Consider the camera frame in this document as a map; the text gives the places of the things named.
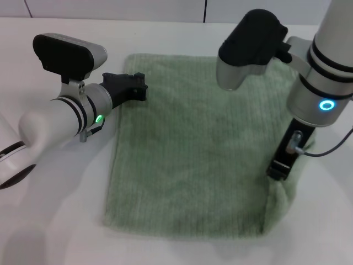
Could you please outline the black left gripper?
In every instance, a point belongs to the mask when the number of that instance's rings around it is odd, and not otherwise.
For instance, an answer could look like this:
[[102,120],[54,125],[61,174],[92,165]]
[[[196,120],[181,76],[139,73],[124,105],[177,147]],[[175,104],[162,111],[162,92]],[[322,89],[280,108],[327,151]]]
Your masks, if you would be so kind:
[[[143,73],[135,73],[134,78],[138,84],[145,84],[145,75]],[[110,95],[113,109],[129,100],[147,100],[148,86],[143,85],[134,88],[132,75],[104,73],[101,85]]]

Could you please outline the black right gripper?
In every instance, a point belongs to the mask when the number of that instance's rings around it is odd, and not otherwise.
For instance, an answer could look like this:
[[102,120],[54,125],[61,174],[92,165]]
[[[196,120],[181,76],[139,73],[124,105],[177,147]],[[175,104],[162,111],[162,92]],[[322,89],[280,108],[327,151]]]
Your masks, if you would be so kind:
[[287,151],[287,146],[290,144],[292,138],[295,138],[294,134],[300,134],[301,137],[297,141],[296,146],[303,148],[313,134],[314,130],[315,127],[308,126],[297,121],[296,119],[292,119],[275,152],[274,158],[270,163],[270,168],[266,171],[266,174],[276,181],[285,181],[291,167],[298,157],[298,154],[295,151]]

